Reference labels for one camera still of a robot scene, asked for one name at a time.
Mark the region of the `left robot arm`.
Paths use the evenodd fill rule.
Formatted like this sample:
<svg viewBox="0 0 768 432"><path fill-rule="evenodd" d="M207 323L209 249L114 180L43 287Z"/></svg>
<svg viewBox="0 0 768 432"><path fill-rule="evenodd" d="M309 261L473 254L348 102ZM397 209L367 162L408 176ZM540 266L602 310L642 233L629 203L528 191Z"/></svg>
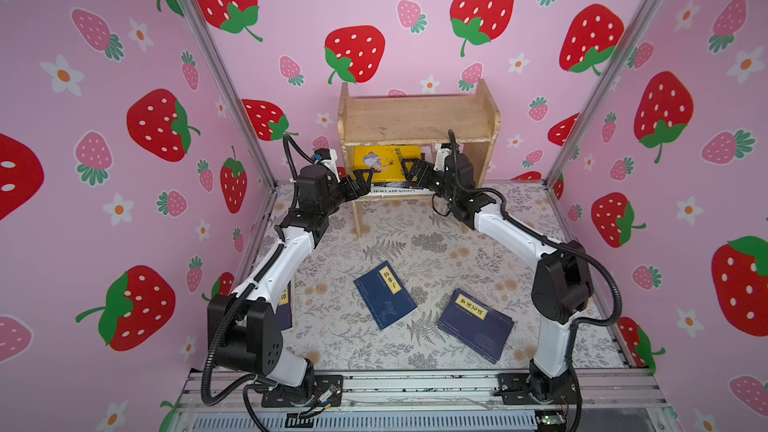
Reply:
<svg viewBox="0 0 768 432"><path fill-rule="evenodd" d="M276 311L282 293L315 250L340 206L370 192L373 172L354 170L339 179L323 163L304 167L294 179L291 207L276 227L278 241L262 262L228 295L207 306L208 352L203 365L203 402L218 403L247 381L306 389L308 360L284 350Z"/></svg>

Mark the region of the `white hardcover book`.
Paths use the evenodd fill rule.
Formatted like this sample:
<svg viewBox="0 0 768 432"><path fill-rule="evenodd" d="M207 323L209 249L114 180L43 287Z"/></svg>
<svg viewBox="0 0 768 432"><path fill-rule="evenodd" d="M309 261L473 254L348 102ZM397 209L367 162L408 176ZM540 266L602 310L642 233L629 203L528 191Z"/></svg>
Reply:
<svg viewBox="0 0 768 432"><path fill-rule="evenodd" d="M406 182L374 183L370 188L370 195L377 197L390 196L430 196L433 192L429 188L416 187Z"/></svg>

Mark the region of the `yellow cartoon cover book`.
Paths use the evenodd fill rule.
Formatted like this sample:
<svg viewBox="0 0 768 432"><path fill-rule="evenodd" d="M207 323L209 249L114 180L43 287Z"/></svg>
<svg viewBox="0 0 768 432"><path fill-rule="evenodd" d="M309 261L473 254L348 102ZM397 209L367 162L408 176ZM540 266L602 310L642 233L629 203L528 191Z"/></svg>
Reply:
<svg viewBox="0 0 768 432"><path fill-rule="evenodd" d="M404 183L403 159L422 159L415 145L358 146L354 150L353 170L372 172L373 184Z"/></svg>

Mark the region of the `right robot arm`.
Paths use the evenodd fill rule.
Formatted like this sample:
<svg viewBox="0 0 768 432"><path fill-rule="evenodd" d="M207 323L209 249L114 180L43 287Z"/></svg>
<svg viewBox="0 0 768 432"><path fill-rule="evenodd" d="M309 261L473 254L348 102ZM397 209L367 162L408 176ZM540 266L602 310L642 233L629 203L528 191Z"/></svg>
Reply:
<svg viewBox="0 0 768 432"><path fill-rule="evenodd" d="M473 166L465 155L453 157L443 148L439 156L436 164L403 159L406 182L445 200L451 216L499 242L534 272L531 300L540 315L540 326L524 391L539 403L552 403L576 392L573 349L577 329L573 323L582 316L593 293L583 247L575 241L552 241L514 219L501 192L475 186Z"/></svg>

